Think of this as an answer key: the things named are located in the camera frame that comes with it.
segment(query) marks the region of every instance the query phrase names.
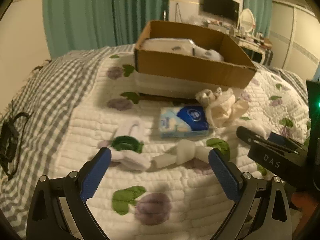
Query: white wardrobe door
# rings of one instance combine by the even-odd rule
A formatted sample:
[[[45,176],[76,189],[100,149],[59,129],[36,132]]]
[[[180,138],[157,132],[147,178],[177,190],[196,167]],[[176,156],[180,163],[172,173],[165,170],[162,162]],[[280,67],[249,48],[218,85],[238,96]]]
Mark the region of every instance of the white wardrobe door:
[[[319,64],[320,24],[312,15],[297,9],[293,46],[286,69],[302,79],[312,79]]]
[[[271,67],[283,68],[292,33],[293,7],[273,2],[269,39],[272,42]]]

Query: green leaf print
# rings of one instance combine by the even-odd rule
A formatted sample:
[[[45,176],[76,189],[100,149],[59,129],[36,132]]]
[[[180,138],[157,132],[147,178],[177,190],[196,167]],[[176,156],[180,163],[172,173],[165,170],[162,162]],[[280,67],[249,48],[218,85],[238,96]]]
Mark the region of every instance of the green leaf print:
[[[120,58],[119,55],[111,55],[109,58]]]
[[[126,189],[117,190],[112,196],[112,209],[123,216],[129,212],[129,204],[135,206],[137,197],[146,192],[142,186],[133,186]]]
[[[226,161],[230,160],[230,147],[226,141],[219,138],[212,138],[207,140],[206,143],[208,147],[218,148],[223,156],[225,156]]]
[[[287,127],[293,127],[293,122],[289,118],[282,118],[279,121],[279,124]]]
[[[256,163],[258,171],[261,173],[262,176],[267,175],[267,170],[266,168],[262,167],[260,164]]]
[[[278,89],[278,90],[280,90],[281,88],[282,88],[282,85],[281,84],[276,84],[276,88]]]
[[[134,66],[132,65],[122,65],[122,68],[124,70],[125,77],[129,77],[131,73],[134,71]]]
[[[241,116],[240,119],[245,121],[251,120],[249,117],[246,117],[246,116]]]
[[[280,97],[280,96],[271,96],[271,97],[269,98],[269,100],[274,101],[274,100],[277,100],[277,99],[279,99],[279,98],[282,98],[282,97]]]
[[[140,96],[135,92],[124,92],[121,94],[121,96],[131,100],[134,104],[138,104],[140,100]]]

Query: gray checkered blanket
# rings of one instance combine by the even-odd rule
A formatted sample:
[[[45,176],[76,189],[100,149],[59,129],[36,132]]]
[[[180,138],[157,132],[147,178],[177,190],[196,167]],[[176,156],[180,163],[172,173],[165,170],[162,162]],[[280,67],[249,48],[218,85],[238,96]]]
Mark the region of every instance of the gray checkered blanket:
[[[25,119],[16,122],[22,143],[20,164],[10,181],[0,168],[0,208],[21,237],[26,234],[28,210],[38,178],[43,174],[50,176],[72,110],[91,90],[100,62],[110,54],[132,49],[133,45],[125,45],[69,52],[33,73],[13,99],[13,116],[19,112],[33,114],[23,138]],[[11,107],[0,120],[0,127],[11,114]]]

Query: tissue pack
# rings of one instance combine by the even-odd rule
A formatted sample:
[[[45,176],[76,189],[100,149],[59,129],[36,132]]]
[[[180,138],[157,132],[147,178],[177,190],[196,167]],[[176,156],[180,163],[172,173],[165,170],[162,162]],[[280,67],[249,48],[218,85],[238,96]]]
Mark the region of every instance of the tissue pack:
[[[161,108],[159,130],[161,138],[207,135],[209,124],[202,106]]]

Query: crumpled white fabric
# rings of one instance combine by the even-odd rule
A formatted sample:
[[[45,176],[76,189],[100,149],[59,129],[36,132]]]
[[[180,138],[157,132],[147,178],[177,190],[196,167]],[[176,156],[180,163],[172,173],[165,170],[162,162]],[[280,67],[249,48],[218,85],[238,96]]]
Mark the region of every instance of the crumpled white fabric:
[[[236,101],[231,88],[224,92],[221,88],[216,92],[206,89],[197,93],[196,99],[204,107],[207,121],[213,128],[231,123],[249,109],[247,101]]]
[[[241,120],[237,119],[233,122],[233,125],[243,126],[258,135],[261,135],[266,140],[269,138],[271,129],[265,127],[262,123],[257,122],[256,120]]]

